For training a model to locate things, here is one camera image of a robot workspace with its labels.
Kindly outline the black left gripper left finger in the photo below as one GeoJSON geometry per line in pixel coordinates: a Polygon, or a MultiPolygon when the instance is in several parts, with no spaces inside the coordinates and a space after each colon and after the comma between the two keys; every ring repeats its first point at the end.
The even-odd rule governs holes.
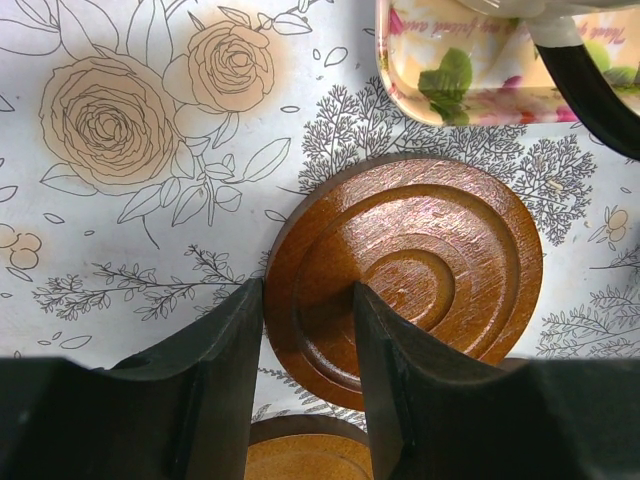
{"type": "Polygon", "coordinates": [[[240,479],[262,338],[262,283],[109,370],[1,362],[5,479],[240,479]]]}

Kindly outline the brown wooden coaster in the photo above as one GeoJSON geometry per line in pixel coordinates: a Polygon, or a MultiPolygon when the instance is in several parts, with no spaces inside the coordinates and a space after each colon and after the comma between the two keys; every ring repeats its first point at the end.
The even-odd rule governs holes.
{"type": "Polygon", "coordinates": [[[291,415],[251,425],[246,479],[372,479],[367,434],[324,415],[291,415]]]}
{"type": "Polygon", "coordinates": [[[285,221],[266,267],[267,336],[300,386],[360,410],[356,284],[496,365],[526,329],[542,276],[535,221],[505,183],[443,157],[381,157],[325,181],[285,221]]]}

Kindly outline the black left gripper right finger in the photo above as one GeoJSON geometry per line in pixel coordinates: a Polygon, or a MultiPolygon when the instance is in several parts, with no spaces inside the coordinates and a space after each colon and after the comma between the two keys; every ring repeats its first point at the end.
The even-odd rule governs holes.
{"type": "Polygon", "coordinates": [[[635,479],[639,363],[472,359],[354,288],[378,479],[635,479]]]}

